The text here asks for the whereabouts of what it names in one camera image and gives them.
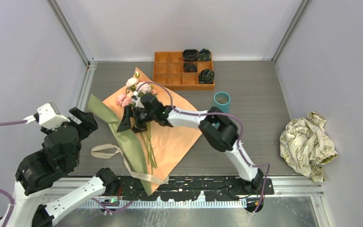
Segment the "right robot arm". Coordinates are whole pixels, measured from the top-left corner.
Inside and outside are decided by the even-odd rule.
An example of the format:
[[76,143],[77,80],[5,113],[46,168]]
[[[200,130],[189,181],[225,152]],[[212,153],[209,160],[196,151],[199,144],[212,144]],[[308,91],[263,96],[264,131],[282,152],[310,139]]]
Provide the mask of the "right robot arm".
[[154,95],[144,94],[131,98],[135,106],[124,108],[118,132],[147,131],[147,124],[155,121],[160,126],[188,127],[199,129],[215,150],[225,153],[243,180],[244,190],[249,194],[259,193],[264,184],[264,174],[253,164],[243,149],[237,125],[231,115],[217,107],[207,111],[188,111],[173,105],[163,105]]

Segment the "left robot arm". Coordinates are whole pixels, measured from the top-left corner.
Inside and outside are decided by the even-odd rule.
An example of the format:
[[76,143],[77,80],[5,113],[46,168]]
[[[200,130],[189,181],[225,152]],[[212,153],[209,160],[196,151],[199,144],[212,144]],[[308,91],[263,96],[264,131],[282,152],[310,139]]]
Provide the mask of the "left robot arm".
[[98,129],[92,113],[71,108],[72,120],[46,103],[24,119],[37,122],[45,134],[41,150],[26,156],[15,174],[14,193],[0,227],[52,227],[84,202],[101,195],[114,195],[119,180],[109,168],[101,168],[88,182],[65,196],[43,203],[43,196],[59,179],[79,165],[81,142]]

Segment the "pink flowers bunch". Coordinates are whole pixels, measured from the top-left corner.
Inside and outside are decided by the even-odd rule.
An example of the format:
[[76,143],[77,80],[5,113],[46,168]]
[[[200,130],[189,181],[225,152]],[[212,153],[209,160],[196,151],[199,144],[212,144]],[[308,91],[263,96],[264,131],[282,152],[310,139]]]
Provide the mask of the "pink flowers bunch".
[[[116,104],[123,107],[131,107],[133,111],[142,111],[143,105],[137,104],[137,99],[141,98],[143,95],[152,94],[156,96],[156,91],[153,89],[153,85],[147,83],[143,84],[144,81],[141,80],[142,76],[139,71],[135,71],[134,75],[126,81],[126,88],[124,91],[117,96]],[[148,164],[151,166],[151,170],[157,168],[157,161],[154,154],[154,149],[151,143],[151,129],[150,123],[138,130],[142,130],[142,139],[147,150],[147,160]]]

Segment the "green wrapping paper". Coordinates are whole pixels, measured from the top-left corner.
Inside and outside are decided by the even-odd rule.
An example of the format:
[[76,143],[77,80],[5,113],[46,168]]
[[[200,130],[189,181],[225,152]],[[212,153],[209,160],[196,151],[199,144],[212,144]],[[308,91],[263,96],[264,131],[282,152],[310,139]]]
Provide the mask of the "green wrapping paper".
[[[94,95],[90,96],[87,103],[87,109],[108,124],[118,143],[117,146],[124,152],[124,155],[130,164],[131,170],[138,173],[148,174],[146,158],[140,140],[130,130],[120,133],[117,132],[121,120],[116,113]],[[114,153],[115,149],[103,150],[103,152]],[[140,180],[140,182],[142,183],[147,195],[152,195],[154,192],[151,188],[152,183],[144,180]]]

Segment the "cream ribbon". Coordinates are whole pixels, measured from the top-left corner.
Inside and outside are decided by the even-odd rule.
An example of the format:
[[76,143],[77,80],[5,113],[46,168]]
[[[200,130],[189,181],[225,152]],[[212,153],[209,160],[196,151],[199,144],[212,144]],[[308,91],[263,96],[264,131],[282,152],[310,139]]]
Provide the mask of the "cream ribbon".
[[[108,150],[108,149],[115,149],[115,152],[114,153],[104,153],[103,152],[103,150]],[[115,146],[113,144],[103,144],[103,145],[93,147],[91,149],[91,155],[96,158],[101,158],[101,159],[110,159],[117,154],[122,155],[125,167],[132,177],[137,178],[139,180],[144,180],[147,182],[155,183],[157,185],[167,184],[169,182],[169,177],[166,177],[164,180],[160,180],[159,178],[157,178],[153,175],[132,171],[129,162],[128,162],[126,156],[124,155],[124,152],[118,146]]]

